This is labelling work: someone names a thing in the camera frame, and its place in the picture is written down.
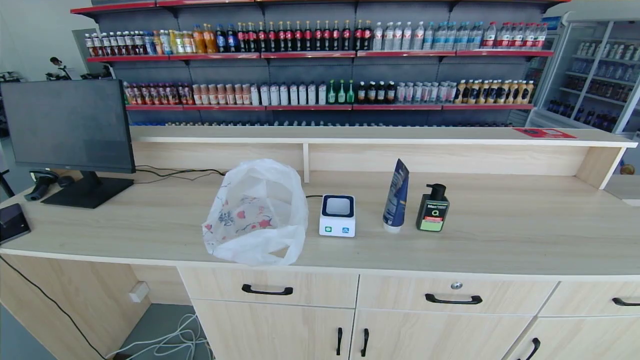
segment blue tube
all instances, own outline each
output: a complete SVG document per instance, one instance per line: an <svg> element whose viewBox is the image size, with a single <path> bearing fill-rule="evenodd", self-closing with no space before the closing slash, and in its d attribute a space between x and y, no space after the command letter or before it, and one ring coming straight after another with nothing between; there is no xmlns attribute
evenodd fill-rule
<svg viewBox="0 0 640 360"><path fill-rule="evenodd" d="M406 208L406 194L409 189L409 169L402 160L398 159L394 176L389 186L387 205L382 215L385 229L390 233L398 233L404 223L404 209Z"/></svg>

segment monitor stand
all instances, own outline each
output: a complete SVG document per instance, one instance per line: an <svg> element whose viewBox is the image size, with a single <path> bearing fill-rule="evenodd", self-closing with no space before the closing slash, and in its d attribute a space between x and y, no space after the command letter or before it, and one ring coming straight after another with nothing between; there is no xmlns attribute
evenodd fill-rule
<svg viewBox="0 0 640 360"><path fill-rule="evenodd" d="M98 177L93 171L80 171L83 178L44 199L50 205L95 209L133 185L132 179Z"/></svg>

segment white cable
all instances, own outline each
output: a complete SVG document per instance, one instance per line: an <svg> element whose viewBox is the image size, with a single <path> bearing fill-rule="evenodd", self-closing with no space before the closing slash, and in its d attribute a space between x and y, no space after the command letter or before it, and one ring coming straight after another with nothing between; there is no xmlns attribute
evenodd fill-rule
<svg viewBox="0 0 640 360"><path fill-rule="evenodd" d="M197 322L198 324L198 333L194 334L193 331L189 330L189 329L184 329L182 330L185 326L187 326L187 324L189 322L191 322L193 319L198 319L196 314L186 314L184 315L182 318L180 318L180 321L178 321L178 329L174 332L172 332L171 334L167 334L165 336L162 336L161 338L158 339L154 339L154 340L148 340L148 341L137 341L135 343L130 344L129 346L126 346L124 348L121 348L120 350L114 351L110 354L108 354L106 356L106 358L110 358L111 356L127 350L128 348L135 346L135 345L139 345L139 344L148 344L148 343L155 343L157 341L160 341L159 344L155 344L155 345L151 345L147 348L144 348L143 350L140 350L139 352L135 353L134 355L130 356L127 358L127 360L131 360L134 357L150 350L150 349L154 349L154 355L155 356L165 356L168 354L171 354L172 352L178 351L184 347L189 347L189 351L187 352L187 357L186 360L193 360L193 357L195 356L195 352L196 352L196 346L198 344L202 344L202 343L207 343L207 339L206 338L201 338L200 337L200 333L202 331L202 329L200 328L200 322ZM184 334L185 332L190 333L191 334L191 339L187 339L185 337L182 336L182 334ZM178 343L178 344L167 344L166 342L169 341L169 339L171 339L174 336L178 336L180 338L180 340L182 341L182 343ZM168 347L168 348L174 348L171 349L169 351L166 352L157 352L158 349L163 348L163 347ZM215 359L215 357L211 356L211 350L207 347L207 355L209 355L209 360L213 360Z"/></svg>

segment cabinet door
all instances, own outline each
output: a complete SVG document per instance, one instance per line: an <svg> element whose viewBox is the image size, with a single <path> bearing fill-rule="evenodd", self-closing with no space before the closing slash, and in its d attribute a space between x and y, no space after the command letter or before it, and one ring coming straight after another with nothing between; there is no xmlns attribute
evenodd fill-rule
<svg viewBox="0 0 640 360"><path fill-rule="evenodd" d="M196 299L192 302L216 359L349 358L352 309Z"/></svg>
<svg viewBox="0 0 640 360"><path fill-rule="evenodd" d="M501 359L530 320L531 316L358 310L351 360Z"/></svg>
<svg viewBox="0 0 640 360"><path fill-rule="evenodd" d="M640 316L540 318L507 360L638 360L639 340Z"/></svg>

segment computer monitor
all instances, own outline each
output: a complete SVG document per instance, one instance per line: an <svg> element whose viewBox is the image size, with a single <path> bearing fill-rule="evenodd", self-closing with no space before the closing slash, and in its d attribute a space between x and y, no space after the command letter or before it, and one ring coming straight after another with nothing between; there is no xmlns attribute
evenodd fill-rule
<svg viewBox="0 0 640 360"><path fill-rule="evenodd" d="M45 204L95 209L133 184L96 171L136 171L120 80L1 84L15 163L80 170Z"/></svg>

